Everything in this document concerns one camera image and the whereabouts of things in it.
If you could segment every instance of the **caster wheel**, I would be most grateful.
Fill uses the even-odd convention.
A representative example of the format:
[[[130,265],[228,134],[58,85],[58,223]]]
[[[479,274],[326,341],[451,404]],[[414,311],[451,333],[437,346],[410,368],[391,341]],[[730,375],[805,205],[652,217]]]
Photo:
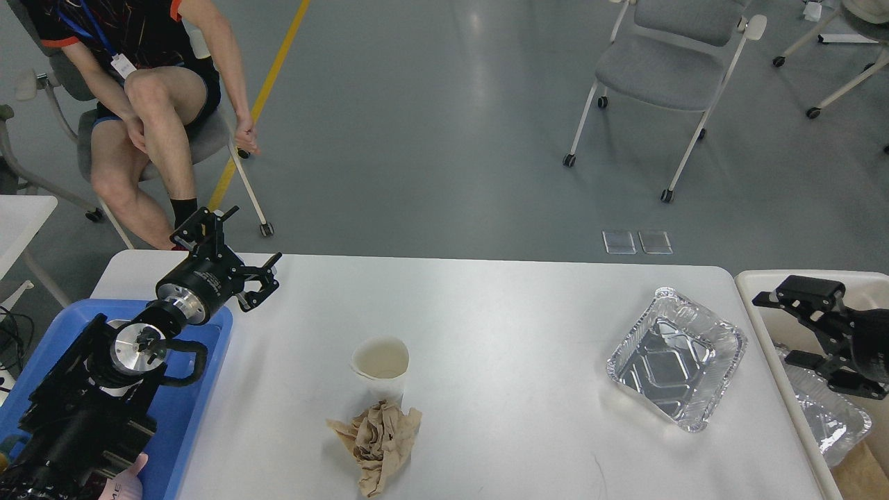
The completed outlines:
[[[96,208],[92,212],[87,212],[85,215],[86,218],[89,219],[91,222],[99,222],[104,217],[104,214],[98,208]]]

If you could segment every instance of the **blue lanyard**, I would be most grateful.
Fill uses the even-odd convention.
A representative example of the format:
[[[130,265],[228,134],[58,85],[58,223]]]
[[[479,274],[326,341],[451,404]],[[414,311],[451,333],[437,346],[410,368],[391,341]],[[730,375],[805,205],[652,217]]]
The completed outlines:
[[[69,18],[67,15],[65,15],[65,13],[61,9],[62,1],[63,0],[59,0],[59,4],[58,4],[58,8],[57,8],[57,11],[59,12],[59,18],[62,19],[63,21],[65,21],[65,24],[67,24],[71,29],[73,29],[78,35],[86,36],[87,38],[90,38],[90,39],[95,39],[95,37],[93,35],[91,35],[88,31],[86,31],[85,29],[80,27],[77,23],[75,23],[74,20]],[[105,36],[105,32],[102,31],[102,28],[99,26],[99,23],[96,21],[95,16],[92,15],[92,11],[90,11],[90,8],[86,5],[86,0],[80,0],[80,4],[84,8],[84,13],[86,13],[87,19],[89,19],[90,22],[92,23],[92,26],[94,28],[96,28],[96,33],[99,35],[99,39],[101,40],[102,44],[105,45],[105,49],[108,51],[108,53],[111,54],[112,57],[116,56],[117,51],[114,50],[113,46],[111,46],[111,43],[108,41],[108,38]]]

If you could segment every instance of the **hand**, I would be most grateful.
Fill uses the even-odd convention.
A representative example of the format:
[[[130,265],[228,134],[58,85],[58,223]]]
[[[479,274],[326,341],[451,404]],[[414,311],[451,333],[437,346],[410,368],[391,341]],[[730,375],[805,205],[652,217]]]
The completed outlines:
[[[148,148],[145,146],[145,125],[142,124],[142,120],[133,118],[125,120],[124,123],[126,124],[126,132],[130,134],[132,145],[147,155]]]
[[[253,118],[238,118],[235,130],[235,144],[240,149],[251,154],[259,155],[260,147],[256,144],[256,129],[253,128]]]

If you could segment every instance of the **table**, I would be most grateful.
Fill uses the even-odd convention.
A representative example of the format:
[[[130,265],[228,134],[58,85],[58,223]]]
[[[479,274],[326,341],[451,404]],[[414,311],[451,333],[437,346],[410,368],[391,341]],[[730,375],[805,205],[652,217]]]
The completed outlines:
[[[51,196],[0,195],[0,278],[59,203]]]
[[[116,255],[94,298],[150,299],[183,253]],[[242,254],[251,265],[267,256]],[[396,335],[423,420],[384,496],[821,498],[732,277],[714,267],[286,255],[232,340],[179,498],[359,498],[325,418],[373,403],[348,368]],[[746,355],[688,434],[619,390],[605,360],[659,286],[741,327]]]

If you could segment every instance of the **black sock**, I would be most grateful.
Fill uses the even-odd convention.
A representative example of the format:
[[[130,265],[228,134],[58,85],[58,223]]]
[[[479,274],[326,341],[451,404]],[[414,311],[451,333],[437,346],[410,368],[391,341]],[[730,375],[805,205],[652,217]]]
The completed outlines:
[[[173,216],[176,218],[175,227],[178,228],[191,214],[197,211],[197,198],[170,199],[170,205],[172,205]]]

